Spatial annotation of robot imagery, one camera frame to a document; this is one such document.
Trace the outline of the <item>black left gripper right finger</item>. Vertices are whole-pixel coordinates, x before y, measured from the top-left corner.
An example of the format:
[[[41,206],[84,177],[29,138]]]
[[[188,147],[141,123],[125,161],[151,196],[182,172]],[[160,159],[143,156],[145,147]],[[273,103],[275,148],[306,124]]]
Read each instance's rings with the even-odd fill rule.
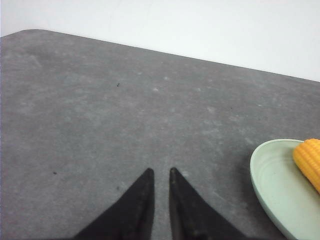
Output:
[[[174,240],[243,240],[246,238],[192,187],[180,171],[169,172],[169,215]]]

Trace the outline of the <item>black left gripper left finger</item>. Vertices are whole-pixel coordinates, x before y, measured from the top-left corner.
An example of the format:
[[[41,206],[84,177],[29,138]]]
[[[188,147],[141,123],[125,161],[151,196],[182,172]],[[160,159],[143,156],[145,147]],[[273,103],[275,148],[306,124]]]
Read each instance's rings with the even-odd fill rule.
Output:
[[[155,213],[155,175],[147,168],[127,191],[75,240],[150,240]]]

